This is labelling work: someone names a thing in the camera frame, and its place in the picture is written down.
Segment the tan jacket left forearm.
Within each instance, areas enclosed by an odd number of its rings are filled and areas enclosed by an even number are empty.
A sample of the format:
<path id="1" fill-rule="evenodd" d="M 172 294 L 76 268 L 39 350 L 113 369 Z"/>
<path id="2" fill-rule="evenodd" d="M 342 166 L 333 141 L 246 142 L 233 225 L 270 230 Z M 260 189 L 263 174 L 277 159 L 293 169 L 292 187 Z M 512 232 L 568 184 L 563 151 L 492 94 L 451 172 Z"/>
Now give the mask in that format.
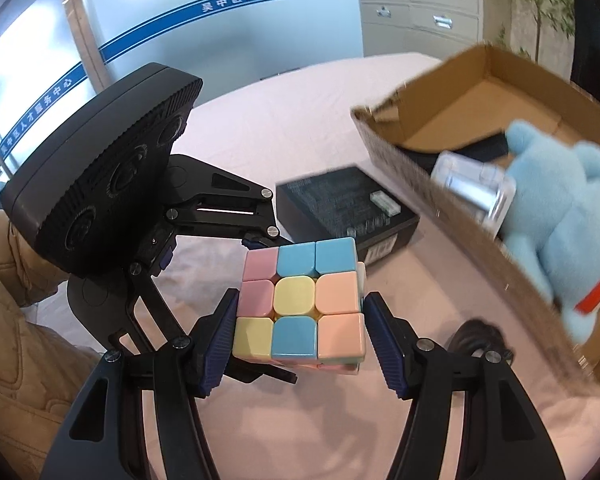
<path id="1" fill-rule="evenodd" d="M 76 347 L 23 310 L 67 275 L 40 257 L 0 210 L 0 453 L 21 479 L 40 476 L 57 431 L 98 354 Z"/>

